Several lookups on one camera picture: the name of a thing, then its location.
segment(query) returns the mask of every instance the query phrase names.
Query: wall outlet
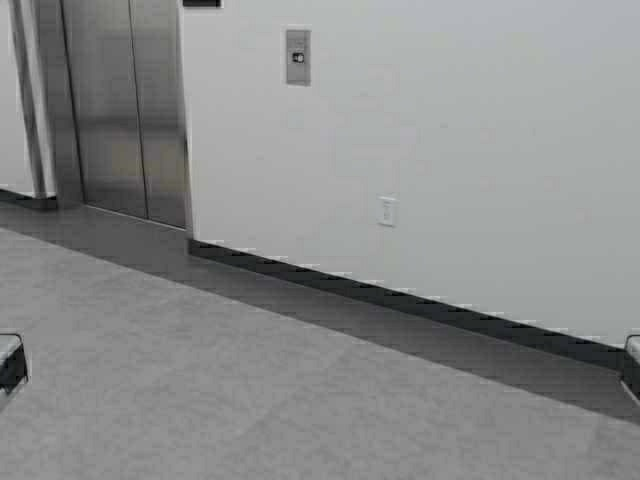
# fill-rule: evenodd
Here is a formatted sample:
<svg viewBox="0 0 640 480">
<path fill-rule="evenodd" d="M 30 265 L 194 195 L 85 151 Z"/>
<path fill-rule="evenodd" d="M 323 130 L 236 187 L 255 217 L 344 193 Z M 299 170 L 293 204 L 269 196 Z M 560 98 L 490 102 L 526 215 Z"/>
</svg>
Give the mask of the wall outlet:
<svg viewBox="0 0 640 480">
<path fill-rule="evenodd" d="M 392 197 L 378 197 L 378 223 L 385 227 L 395 227 L 397 221 L 398 201 Z"/>
</svg>

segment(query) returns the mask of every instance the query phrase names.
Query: gray floor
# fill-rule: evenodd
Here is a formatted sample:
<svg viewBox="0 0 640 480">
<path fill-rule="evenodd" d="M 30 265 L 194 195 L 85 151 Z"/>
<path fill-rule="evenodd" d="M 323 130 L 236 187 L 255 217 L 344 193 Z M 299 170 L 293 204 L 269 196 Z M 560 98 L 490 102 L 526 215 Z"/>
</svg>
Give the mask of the gray floor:
<svg viewBox="0 0 640 480">
<path fill-rule="evenodd" d="M 123 217 L 3 206 L 0 226 L 0 329 L 32 369 L 0 415 L 3 480 L 639 476 L 614 372 L 187 259 Z M 419 351 L 363 340 L 367 320 Z"/>
</svg>

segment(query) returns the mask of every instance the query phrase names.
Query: lobby floor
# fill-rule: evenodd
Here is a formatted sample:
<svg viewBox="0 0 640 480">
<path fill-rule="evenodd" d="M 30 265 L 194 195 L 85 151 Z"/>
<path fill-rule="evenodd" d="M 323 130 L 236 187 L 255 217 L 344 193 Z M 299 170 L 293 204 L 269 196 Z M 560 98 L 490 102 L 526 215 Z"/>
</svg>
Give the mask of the lobby floor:
<svg viewBox="0 0 640 480">
<path fill-rule="evenodd" d="M 616 372 L 190 258 L 184 233 L 0 205 L 31 382 L 9 479 L 630 479 Z"/>
</svg>

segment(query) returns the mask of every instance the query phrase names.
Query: black baseboard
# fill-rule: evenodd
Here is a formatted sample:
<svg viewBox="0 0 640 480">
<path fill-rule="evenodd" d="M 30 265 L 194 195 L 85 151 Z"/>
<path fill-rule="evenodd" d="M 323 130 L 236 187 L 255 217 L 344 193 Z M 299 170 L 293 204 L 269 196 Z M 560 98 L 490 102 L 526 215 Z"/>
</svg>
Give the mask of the black baseboard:
<svg viewBox="0 0 640 480">
<path fill-rule="evenodd" d="M 0 189 L 0 202 L 13 203 L 32 210 L 50 211 L 58 209 L 56 197 L 32 198 L 2 189 Z"/>
<path fill-rule="evenodd" d="M 503 318 L 427 300 L 415 295 L 336 277 L 219 245 L 189 240 L 189 254 L 269 275 L 288 282 L 361 300 L 439 323 L 506 340 L 581 362 L 620 371 L 625 351 Z"/>
</svg>

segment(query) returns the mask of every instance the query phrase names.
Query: elevator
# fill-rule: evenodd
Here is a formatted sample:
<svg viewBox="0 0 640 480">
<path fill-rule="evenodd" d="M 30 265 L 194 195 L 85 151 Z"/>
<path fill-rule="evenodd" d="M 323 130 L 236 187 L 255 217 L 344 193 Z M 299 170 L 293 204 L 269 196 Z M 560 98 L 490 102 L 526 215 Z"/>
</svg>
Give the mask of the elevator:
<svg viewBox="0 0 640 480">
<path fill-rule="evenodd" d="M 92 206 L 185 226 L 175 0 L 61 0 L 78 162 Z"/>
</svg>

